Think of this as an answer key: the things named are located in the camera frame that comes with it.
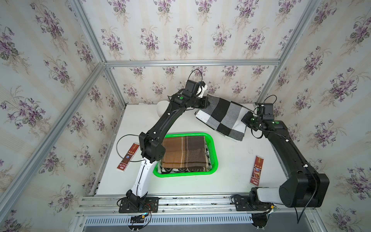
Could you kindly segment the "green plastic basket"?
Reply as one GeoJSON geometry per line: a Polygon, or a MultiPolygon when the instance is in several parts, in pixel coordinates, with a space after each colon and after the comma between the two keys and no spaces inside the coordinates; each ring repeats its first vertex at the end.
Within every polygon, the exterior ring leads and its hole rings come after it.
{"type": "Polygon", "coordinates": [[[203,132],[168,134],[164,158],[153,171],[157,177],[183,177],[213,174],[218,160],[211,135],[203,132]]]}

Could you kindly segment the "grey black checked scarf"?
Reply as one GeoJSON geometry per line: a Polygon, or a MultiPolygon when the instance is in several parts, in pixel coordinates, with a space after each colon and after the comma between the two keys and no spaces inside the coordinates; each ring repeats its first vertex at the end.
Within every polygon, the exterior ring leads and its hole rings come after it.
{"type": "Polygon", "coordinates": [[[242,118],[249,110],[236,102],[213,95],[208,95],[207,99],[210,105],[199,109],[195,113],[196,119],[224,136],[242,141],[246,131],[242,118]]]}

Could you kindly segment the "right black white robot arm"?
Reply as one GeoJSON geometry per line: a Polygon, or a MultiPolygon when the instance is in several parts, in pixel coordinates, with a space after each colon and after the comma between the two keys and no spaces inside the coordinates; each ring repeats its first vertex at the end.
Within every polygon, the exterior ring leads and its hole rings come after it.
{"type": "Polygon", "coordinates": [[[287,179],[276,188],[252,188],[250,202],[279,204],[288,208],[321,207],[329,178],[319,173],[301,154],[285,123],[274,119],[272,104],[261,104],[258,109],[259,115],[249,111],[242,122],[253,131],[261,131],[268,139],[287,179]]]}

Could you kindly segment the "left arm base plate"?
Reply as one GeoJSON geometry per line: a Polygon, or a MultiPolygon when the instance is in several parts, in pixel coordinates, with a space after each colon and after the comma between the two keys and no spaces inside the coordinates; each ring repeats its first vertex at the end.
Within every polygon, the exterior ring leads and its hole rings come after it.
{"type": "Polygon", "coordinates": [[[156,213],[158,211],[159,198],[146,197],[138,204],[132,204],[127,197],[117,201],[119,213],[156,213]]]}

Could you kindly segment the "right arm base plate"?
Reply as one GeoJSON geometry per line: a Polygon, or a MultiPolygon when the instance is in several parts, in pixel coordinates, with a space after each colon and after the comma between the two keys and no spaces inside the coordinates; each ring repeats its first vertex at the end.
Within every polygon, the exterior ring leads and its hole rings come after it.
{"type": "Polygon", "coordinates": [[[274,208],[271,203],[262,203],[252,200],[250,196],[235,194],[231,196],[231,203],[235,206],[236,211],[270,211],[274,208]]]}

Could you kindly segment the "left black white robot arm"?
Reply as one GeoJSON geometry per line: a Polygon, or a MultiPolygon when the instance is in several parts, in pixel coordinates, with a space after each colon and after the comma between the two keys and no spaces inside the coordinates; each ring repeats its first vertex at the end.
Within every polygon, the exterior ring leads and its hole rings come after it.
{"type": "Polygon", "coordinates": [[[175,121],[188,109],[205,109],[209,104],[203,94],[207,89],[205,82],[187,80],[185,88],[170,97],[169,105],[157,123],[146,133],[139,135],[141,166],[133,187],[127,191],[126,198],[137,212],[146,206],[148,193],[148,176],[153,172],[157,162],[165,154],[162,142],[175,121]]]}

